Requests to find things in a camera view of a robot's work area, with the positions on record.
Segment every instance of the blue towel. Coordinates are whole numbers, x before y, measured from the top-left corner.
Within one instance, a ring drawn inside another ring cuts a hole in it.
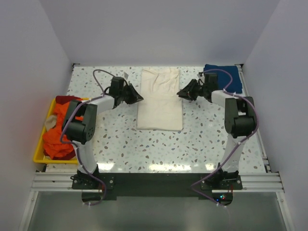
[[[242,93],[242,83],[240,80],[239,71],[236,66],[216,66],[216,65],[206,64],[204,67],[204,71],[207,71],[209,69],[221,69],[229,72],[232,75],[233,81],[230,84],[230,86],[228,86],[226,91],[232,93],[233,92]],[[213,73],[218,74],[218,87],[219,90],[222,90],[230,82],[230,77],[226,73],[223,73],[222,71],[213,71]]]

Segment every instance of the orange garment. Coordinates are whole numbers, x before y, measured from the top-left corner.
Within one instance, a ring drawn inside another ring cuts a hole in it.
[[[43,148],[51,159],[58,157],[62,158],[70,154],[74,148],[71,144],[61,143],[60,136],[62,133],[62,124],[64,122],[65,114],[68,109],[69,102],[61,105],[56,104],[53,113],[57,115],[57,123],[54,128],[51,128],[43,135]],[[69,141],[66,135],[63,136],[63,141]]]

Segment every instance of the tabletop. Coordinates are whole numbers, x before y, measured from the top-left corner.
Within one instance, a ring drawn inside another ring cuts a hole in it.
[[[116,76],[128,74],[128,81],[139,92],[141,71],[148,67],[75,66],[68,95],[92,98],[101,89],[93,79],[94,69]],[[166,67],[152,67],[157,70]],[[180,89],[197,78],[201,66],[180,66]],[[111,76],[96,72],[103,88],[110,85]],[[221,161],[227,142],[224,128],[224,108],[198,97],[194,102],[182,101],[183,130],[137,130],[138,104],[121,104],[97,116],[93,152],[100,171],[124,173],[212,172]],[[49,164],[47,172],[74,172],[76,165]],[[262,151],[256,135],[245,144],[239,163],[240,173],[264,173]]]

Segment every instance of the folded white shirt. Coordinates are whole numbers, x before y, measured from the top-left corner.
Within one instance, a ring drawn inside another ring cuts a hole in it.
[[[179,91],[179,70],[143,69],[138,103],[137,129],[181,131],[183,129],[182,100]]]

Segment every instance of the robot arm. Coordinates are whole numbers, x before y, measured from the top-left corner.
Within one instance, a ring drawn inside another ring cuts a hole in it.
[[[181,91],[178,96],[186,100],[195,101],[198,96],[206,98],[209,102],[218,104],[225,108],[225,129],[228,133],[228,140],[223,163],[234,147],[243,138],[249,136],[256,128],[256,114],[254,110],[247,105],[243,99],[227,95],[222,90],[218,90],[218,76],[215,73],[208,73],[204,76],[204,82],[199,79],[193,79]],[[252,97],[245,97],[254,104]],[[244,148],[243,142],[228,159],[224,166],[206,182],[214,187],[219,186],[223,181],[232,183],[238,178],[239,161]]]
[[[122,77],[113,77],[111,86],[108,87],[108,89],[109,92],[105,93],[104,97],[81,106],[75,116],[79,118],[82,117],[82,120],[76,117],[73,118],[65,132],[67,138],[70,141],[74,141],[77,145],[73,146],[75,153],[77,153],[77,149],[79,149],[81,163],[79,162],[78,170],[84,174],[86,174],[86,172],[83,166],[91,174],[97,169],[91,142],[95,132],[96,116],[104,111],[116,108],[122,102],[133,104],[143,100],[143,97],[136,92],[134,87],[128,84]],[[62,129],[64,129],[69,118],[79,104],[81,104],[81,101],[73,100],[70,102]]]

